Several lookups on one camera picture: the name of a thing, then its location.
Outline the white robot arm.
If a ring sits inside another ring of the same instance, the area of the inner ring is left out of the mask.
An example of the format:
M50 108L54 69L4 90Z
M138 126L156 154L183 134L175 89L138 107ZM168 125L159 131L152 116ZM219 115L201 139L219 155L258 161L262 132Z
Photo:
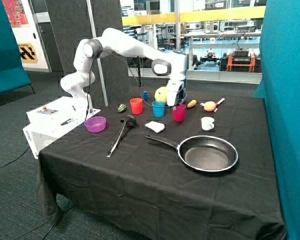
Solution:
M95 81L92 65L95 59L112 53L123 57L142 57L152 61L152 72L159 77L167 76L166 104L173 107L182 104L186 94L187 56L182 51L162 52L114 28L107 28L102 36L83 39L77 46L73 66L75 72L66 75L60 81L61 87L74 100L76 110L90 111L92 101L84 88Z

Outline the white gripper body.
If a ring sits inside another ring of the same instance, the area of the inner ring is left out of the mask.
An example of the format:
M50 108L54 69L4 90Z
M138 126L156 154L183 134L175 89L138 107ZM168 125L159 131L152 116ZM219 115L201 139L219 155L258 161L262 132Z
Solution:
M176 106L187 98L186 80L169 80L166 85L166 101L168 106Z

